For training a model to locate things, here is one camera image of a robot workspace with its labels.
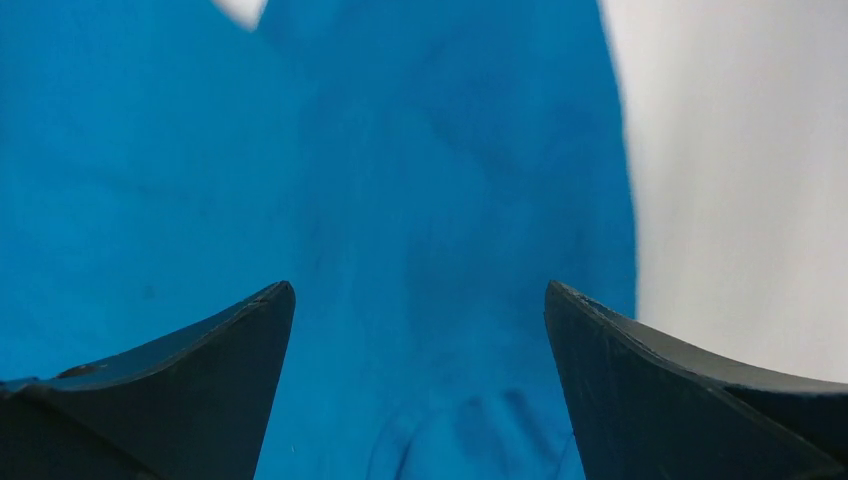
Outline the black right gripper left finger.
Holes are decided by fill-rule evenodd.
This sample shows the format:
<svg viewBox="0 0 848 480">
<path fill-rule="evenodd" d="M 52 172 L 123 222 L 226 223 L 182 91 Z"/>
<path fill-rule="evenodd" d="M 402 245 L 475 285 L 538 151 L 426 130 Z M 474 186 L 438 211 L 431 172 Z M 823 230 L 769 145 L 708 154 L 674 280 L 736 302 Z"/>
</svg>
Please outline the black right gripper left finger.
<svg viewBox="0 0 848 480">
<path fill-rule="evenodd" d="M 250 479 L 295 309 L 287 282 L 123 353 L 1 385 L 5 479 Z"/>
</svg>

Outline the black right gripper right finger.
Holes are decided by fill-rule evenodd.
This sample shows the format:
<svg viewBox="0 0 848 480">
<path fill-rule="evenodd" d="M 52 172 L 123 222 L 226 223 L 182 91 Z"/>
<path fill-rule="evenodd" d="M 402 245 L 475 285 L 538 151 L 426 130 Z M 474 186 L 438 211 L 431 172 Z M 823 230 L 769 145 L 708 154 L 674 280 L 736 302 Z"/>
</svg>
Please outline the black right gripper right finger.
<svg viewBox="0 0 848 480">
<path fill-rule="evenodd" d="M 551 282 L 545 323 L 589 479 L 843 479 L 847 387 L 735 361 Z"/>
</svg>

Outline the bright blue t shirt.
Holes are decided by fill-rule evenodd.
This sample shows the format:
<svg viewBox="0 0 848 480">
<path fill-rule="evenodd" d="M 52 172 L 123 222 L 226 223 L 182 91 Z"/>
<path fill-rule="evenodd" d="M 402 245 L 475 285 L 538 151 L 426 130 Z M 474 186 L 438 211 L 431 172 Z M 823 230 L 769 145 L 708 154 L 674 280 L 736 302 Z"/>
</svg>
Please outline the bright blue t shirt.
<svg viewBox="0 0 848 480">
<path fill-rule="evenodd" d="M 1 374 L 279 280 L 261 479 L 579 479 L 543 319 L 635 303 L 593 1 L 1 5 Z"/>
</svg>

